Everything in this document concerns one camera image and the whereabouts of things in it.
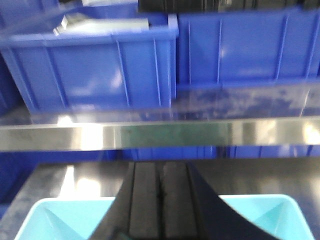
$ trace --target blue plastic bin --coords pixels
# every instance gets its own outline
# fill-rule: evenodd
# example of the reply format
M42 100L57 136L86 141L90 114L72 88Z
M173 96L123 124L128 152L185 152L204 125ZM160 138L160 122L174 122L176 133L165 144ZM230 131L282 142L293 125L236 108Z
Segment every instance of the blue plastic bin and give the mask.
M20 93L0 54L0 115L22 102Z
M58 5L58 0L0 0L0 30ZM20 93L0 54L0 115L20 102Z
M0 29L56 8L59 0L1 0Z
M29 111L169 107L176 95L177 17L137 9L137 3L77 7L0 32L0 50ZM55 36L53 28L71 13L148 18L151 27Z
M181 87L318 81L320 10L299 7L178 16Z
M232 146L227 149L229 158L298 158L307 157L308 145Z
M122 150L122 158L126 160L184 160L215 159L215 146L183 146L183 147L145 147Z
M298 204L286 195L225 195L221 198L260 228L282 240L314 240ZM15 240L86 240L114 198L38 201Z

